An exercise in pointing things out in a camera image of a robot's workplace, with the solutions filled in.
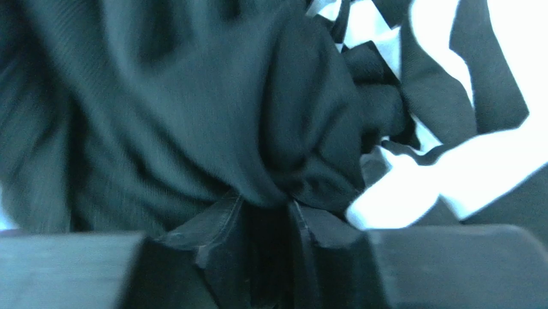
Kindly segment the zebra striped tank top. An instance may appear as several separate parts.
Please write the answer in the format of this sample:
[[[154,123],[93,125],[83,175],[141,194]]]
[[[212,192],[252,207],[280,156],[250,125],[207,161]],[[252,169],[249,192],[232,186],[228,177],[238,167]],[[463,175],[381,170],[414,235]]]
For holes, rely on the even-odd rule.
[[[547,2],[311,1],[353,75],[401,94],[361,158],[355,228],[512,224],[547,239]]]

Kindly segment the black top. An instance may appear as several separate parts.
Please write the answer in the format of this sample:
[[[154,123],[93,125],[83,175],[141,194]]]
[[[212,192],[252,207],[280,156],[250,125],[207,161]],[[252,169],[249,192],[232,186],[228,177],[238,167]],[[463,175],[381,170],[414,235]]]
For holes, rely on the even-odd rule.
[[[408,121],[303,1],[2,1],[2,205],[30,232],[160,235],[235,190],[342,212]]]

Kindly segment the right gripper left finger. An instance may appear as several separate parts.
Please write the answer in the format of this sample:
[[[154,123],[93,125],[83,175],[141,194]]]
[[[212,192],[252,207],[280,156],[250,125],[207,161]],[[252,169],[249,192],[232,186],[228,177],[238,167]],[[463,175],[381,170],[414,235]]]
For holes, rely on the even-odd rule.
[[[1,237],[2,308],[249,308],[243,200],[176,230]]]

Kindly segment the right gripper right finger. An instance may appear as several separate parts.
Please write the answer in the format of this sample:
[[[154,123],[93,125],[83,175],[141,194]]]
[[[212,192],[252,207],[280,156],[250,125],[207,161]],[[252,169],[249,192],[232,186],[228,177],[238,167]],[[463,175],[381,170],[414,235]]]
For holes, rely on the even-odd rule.
[[[547,250],[512,225],[352,228],[291,205],[297,308],[546,308]]]

